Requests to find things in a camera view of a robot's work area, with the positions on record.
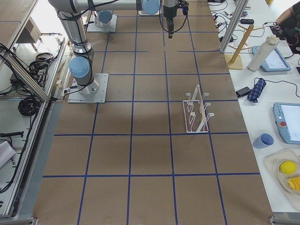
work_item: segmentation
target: wooden stand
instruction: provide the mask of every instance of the wooden stand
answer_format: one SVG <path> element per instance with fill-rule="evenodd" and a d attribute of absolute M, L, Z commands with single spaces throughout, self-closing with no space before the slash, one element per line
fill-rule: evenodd
<path fill-rule="evenodd" d="M 238 26 L 241 27 L 242 29 L 244 29 L 244 36 L 243 36 L 242 40 L 240 41 L 240 44 L 237 48 L 229 45 L 229 47 L 235 49 L 235 53 L 233 55 L 225 54 L 225 59 L 226 59 L 227 66 L 228 66 L 229 69 L 242 70 L 243 69 L 243 64 L 242 64 L 242 59 L 239 56 L 239 53 L 241 52 L 241 50 L 246 50 L 246 49 L 251 48 L 251 47 L 243 48 L 243 46 L 244 46 L 245 42 L 247 41 L 248 37 L 250 36 L 251 32 L 253 30 L 264 29 L 264 27 L 254 29 L 253 24 L 249 25 L 248 28 L 245 28 L 241 25 L 238 25 Z"/>

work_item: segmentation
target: lemon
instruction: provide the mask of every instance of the lemon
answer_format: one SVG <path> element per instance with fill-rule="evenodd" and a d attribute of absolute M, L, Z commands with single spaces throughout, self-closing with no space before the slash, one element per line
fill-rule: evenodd
<path fill-rule="evenodd" d="M 292 174 L 296 171 L 297 166 L 293 161 L 284 161 L 279 168 L 285 174 Z"/>

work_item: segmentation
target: black strap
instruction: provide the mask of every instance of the black strap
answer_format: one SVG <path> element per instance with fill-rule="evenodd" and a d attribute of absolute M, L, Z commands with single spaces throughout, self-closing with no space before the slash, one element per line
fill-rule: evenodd
<path fill-rule="evenodd" d="M 70 0 L 70 5 L 72 7 L 73 12 L 77 13 L 73 0 Z"/>
<path fill-rule="evenodd" d="M 96 11 L 93 0 L 88 0 L 89 9 L 92 11 Z"/>

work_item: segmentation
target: white tray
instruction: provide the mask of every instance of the white tray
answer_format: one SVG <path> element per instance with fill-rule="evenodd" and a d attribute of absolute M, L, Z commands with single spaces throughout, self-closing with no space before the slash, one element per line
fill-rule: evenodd
<path fill-rule="evenodd" d="M 279 177 L 278 177 L 278 167 L 285 160 L 292 160 L 300 163 L 299 157 L 292 149 L 284 149 L 279 151 L 273 155 L 266 157 L 263 162 L 269 172 L 273 175 L 278 185 L 281 187 L 282 191 L 286 195 L 286 197 L 290 200 L 293 207 L 300 211 L 300 195 L 292 194 L 286 190 L 285 187 L 282 186 Z"/>

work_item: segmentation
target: white bottle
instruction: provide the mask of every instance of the white bottle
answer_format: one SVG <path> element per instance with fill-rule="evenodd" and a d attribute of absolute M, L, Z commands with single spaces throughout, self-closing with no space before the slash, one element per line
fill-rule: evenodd
<path fill-rule="evenodd" d="M 268 55 L 276 48 L 279 38 L 275 35 L 267 36 L 266 41 L 260 46 L 258 52 L 248 65 L 248 69 L 251 71 L 257 71 L 263 64 Z"/>

